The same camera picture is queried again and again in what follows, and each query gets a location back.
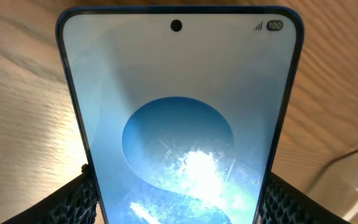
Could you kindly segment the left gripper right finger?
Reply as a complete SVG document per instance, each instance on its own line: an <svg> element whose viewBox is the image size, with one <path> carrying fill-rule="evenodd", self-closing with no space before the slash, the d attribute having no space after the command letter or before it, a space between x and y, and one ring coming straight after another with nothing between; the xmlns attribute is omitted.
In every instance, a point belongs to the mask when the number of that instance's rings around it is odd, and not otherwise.
<svg viewBox="0 0 358 224"><path fill-rule="evenodd" d="M270 175L259 217L261 224L350 224L275 174Z"/></svg>

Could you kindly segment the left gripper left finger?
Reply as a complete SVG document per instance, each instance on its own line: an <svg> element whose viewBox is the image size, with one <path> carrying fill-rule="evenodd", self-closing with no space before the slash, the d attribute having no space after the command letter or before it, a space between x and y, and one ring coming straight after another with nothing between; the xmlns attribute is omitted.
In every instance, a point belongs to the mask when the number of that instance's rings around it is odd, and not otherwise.
<svg viewBox="0 0 358 224"><path fill-rule="evenodd" d="M2 224L94 224L99 202L88 164L81 174Z"/></svg>

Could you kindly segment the blue Samsung Galaxy smartphone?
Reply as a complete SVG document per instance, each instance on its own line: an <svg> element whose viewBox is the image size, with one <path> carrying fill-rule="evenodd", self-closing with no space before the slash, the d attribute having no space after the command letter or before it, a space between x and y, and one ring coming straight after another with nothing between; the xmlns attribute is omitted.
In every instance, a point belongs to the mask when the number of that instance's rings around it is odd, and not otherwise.
<svg viewBox="0 0 358 224"><path fill-rule="evenodd" d="M105 223L256 223L303 45L283 6L84 6L56 39Z"/></svg>

